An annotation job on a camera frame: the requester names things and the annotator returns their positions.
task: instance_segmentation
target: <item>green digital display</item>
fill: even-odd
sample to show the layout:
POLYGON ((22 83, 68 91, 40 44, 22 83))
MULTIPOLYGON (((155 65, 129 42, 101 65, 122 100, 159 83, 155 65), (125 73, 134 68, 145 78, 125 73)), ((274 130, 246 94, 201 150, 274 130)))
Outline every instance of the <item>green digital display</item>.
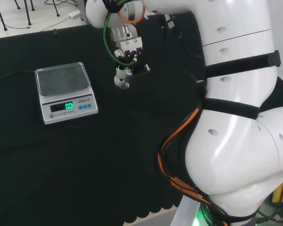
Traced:
POLYGON ((65 109, 72 109, 72 108, 74 108, 74 105, 72 104, 72 102, 65 104, 65 109))
POLYGON ((74 104, 72 101, 70 102, 65 102, 57 105, 51 105, 51 112, 58 112, 58 111, 63 111, 63 110, 69 110, 73 109, 74 104))

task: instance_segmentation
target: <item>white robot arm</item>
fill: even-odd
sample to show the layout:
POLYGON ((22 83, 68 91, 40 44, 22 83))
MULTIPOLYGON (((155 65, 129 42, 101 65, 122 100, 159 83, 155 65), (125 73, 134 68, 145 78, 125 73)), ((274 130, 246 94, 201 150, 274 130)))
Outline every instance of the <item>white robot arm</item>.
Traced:
MULTIPOLYGON (((275 52, 267 0, 142 0, 142 4, 154 14, 193 12, 206 66, 275 52)), ((136 18, 141 10, 142 5, 136 7, 136 18)), ((107 9, 102 0, 89 0, 86 13, 93 26, 103 26, 107 9)), ((123 23, 117 15, 113 21, 123 23)), ((212 76, 207 79, 206 98, 260 108, 276 80, 276 65, 212 76)), ((283 107, 262 112, 257 119, 203 110, 185 162, 192 181, 215 205, 233 217, 253 215, 283 182, 283 107)))

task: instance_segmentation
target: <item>black cloth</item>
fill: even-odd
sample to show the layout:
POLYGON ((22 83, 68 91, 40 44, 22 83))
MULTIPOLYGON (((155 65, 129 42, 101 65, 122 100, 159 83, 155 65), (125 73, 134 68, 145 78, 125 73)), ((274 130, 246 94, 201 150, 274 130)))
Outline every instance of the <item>black cloth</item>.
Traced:
MULTIPOLYGON (((0 80, 0 226, 121 226, 178 206, 182 196, 160 176, 155 153, 197 100, 194 82, 173 63, 184 53, 162 42, 161 21, 138 26, 151 72, 128 90, 114 85, 102 29, 0 39, 0 77, 83 62, 99 106, 97 115, 44 125, 34 73, 0 80)), ((204 71, 187 60, 194 73, 204 71)))

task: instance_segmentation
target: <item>white floor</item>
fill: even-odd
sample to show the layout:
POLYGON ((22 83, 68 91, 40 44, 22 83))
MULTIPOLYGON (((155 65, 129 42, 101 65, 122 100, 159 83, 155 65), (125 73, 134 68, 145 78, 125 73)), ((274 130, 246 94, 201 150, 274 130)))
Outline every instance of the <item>white floor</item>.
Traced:
MULTIPOLYGON (((17 9, 14 0, 0 0, 0 12, 4 19, 5 24, 12 27, 27 27, 28 19, 27 14, 24 7, 24 0, 17 0, 18 5, 21 9, 17 9)), ((70 12, 77 10, 74 5, 62 3, 57 6, 60 17, 57 17, 57 13, 55 11, 55 7, 53 5, 47 5, 44 3, 44 0, 33 0, 35 11, 31 10, 30 0, 27 0, 30 19, 32 25, 30 29, 13 29, 7 27, 7 31, 4 31, 3 25, 0 21, 0 38, 19 35, 19 34, 27 34, 40 32, 41 30, 54 25, 68 17, 70 12)), ((66 28, 66 27, 74 27, 79 25, 84 25, 85 22, 81 21, 80 17, 75 19, 67 19, 62 23, 48 28, 47 30, 52 30, 53 28, 66 28)))

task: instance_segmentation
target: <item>digital scale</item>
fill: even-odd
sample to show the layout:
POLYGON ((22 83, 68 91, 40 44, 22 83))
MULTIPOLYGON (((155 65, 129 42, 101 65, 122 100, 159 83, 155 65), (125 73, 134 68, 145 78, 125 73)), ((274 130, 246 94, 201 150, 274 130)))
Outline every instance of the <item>digital scale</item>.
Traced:
POLYGON ((99 112, 83 63, 37 69, 35 76, 46 125, 99 112))

